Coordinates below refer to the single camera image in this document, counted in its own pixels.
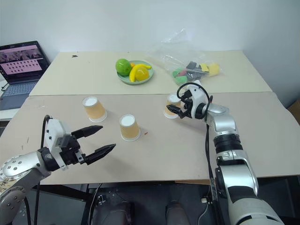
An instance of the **yellow paper cup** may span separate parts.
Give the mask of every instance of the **yellow paper cup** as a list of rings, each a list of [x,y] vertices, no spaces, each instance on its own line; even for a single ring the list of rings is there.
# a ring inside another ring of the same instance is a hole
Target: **yellow paper cup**
[[[135,117],[131,114],[125,114],[120,118],[120,128],[121,136],[125,141],[135,141],[141,135]]]
[[[107,118],[107,111],[101,105],[98,98],[96,97],[86,97],[82,104],[85,108],[86,113],[92,122],[101,122]]]
[[[170,94],[167,99],[167,103],[165,105],[164,115],[166,118],[175,119],[178,117],[177,114],[168,110],[167,105],[175,105],[180,108],[180,98],[177,97],[176,94]]]

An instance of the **lemon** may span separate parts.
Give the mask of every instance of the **lemon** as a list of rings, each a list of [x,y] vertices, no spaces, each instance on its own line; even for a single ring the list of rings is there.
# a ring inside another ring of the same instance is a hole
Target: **lemon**
[[[138,70],[138,68],[140,68],[140,67],[145,67],[145,68],[147,68],[147,69],[151,69],[151,66],[148,66],[148,65],[145,65],[145,64],[137,64],[137,65],[135,65],[135,66],[131,69],[131,71],[130,71],[130,73],[129,73],[129,80],[130,80],[131,82],[134,82],[134,81],[136,80],[136,78],[135,78],[135,73],[136,73],[136,71]]]
[[[149,72],[145,67],[139,67],[135,73],[137,81],[143,81],[149,78]]]

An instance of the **yellow toy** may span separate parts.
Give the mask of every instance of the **yellow toy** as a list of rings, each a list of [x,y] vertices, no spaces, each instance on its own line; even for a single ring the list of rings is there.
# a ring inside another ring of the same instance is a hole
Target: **yellow toy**
[[[208,65],[209,76],[215,76],[220,73],[220,66],[217,63],[211,63]]]
[[[152,68],[151,66],[148,66],[148,65],[145,65],[145,64],[137,64],[137,65],[135,65],[135,66],[131,69],[130,74],[129,74],[129,80],[130,80],[131,82],[135,82],[135,79],[136,79],[136,78],[135,78],[135,74],[136,74],[138,68],[141,68],[141,67],[144,67],[144,68],[146,68],[146,69],[151,69],[151,68]]]
[[[139,67],[135,73],[137,81],[143,81],[149,78],[149,72],[145,67]]]

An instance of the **table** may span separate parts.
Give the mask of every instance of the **table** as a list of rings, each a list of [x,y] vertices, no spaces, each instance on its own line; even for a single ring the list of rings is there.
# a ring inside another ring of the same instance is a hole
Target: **table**
[[[272,91],[242,51],[206,52],[218,62],[224,74],[202,79],[210,93]],[[117,77],[117,59],[146,60],[154,76],[143,85],[128,86]],[[152,63],[144,52],[60,52],[31,96],[170,94],[178,89],[170,74]]]
[[[230,108],[256,175],[299,174],[300,127],[294,117],[241,51],[209,54],[219,57],[225,75],[204,79],[202,83],[213,93],[214,103]],[[143,85],[128,86],[117,78],[113,69],[115,59],[143,59],[142,56],[142,52],[60,53],[0,138],[1,148],[7,149],[0,151],[0,163],[12,155],[39,148],[45,114],[66,122],[72,130],[93,124],[81,102],[88,95],[96,95],[108,110],[108,118],[101,123],[102,130],[80,139],[79,143],[86,154],[102,145],[116,143],[117,146],[99,162],[89,166],[71,165],[65,172],[54,172],[42,184],[142,180],[205,182],[208,171],[204,123],[188,118],[169,120],[162,114],[167,94],[178,88],[170,75],[155,66],[153,78]],[[85,68],[87,64],[91,64],[92,69]],[[105,73],[96,70],[99,66]],[[119,118],[125,113],[135,115],[142,129],[142,136],[135,142],[125,142],[120,137]],[[213,142],[210,145],[214,168]]]
[[[6,80],[0,81],[0,87],[3,87],[6,84]],[[8,121],[11,120],[15,114],[19,111],[18,109],[7,109],[7,110],[0,110],[0,121]]]
[[[299,174],[300,127],[273,92],[213,95],[214,103],[230,108],[243,148],[258,177]],[[1,160],[39,148],[45,114],[66,122],[73,131],[94,124],[81,105],[85,97],[27,98],[1,137],[1,147],[10,149],[0,152]],[[79,139],[79,143],[86,154],[103,145],[116,143],[117,146],[94,164],[70,165],[67,171],[53,172],[42,184],[208,179],[204,153],[206,126],[200,120],[189,118],[167,119],[163,115],[166,94],[97,97],[108,110],[108,118],[100,123],[103,129],[93,136]],[[141,107],[141,102],[149,104]],[[119,119],[125,113],[134,114],[141,128],[142,135],[135,142],[126,142],[120,136]],[[212,168],[215,168],[213,142],[210,145]]]

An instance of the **green apple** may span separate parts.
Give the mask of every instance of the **green apple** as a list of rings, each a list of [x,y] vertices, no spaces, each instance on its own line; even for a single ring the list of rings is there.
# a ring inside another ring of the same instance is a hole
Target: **green apple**
[[[131,71],[130,62],[126,59],[119,59],[116,62],[116,70],[122,76],[128,76]]]

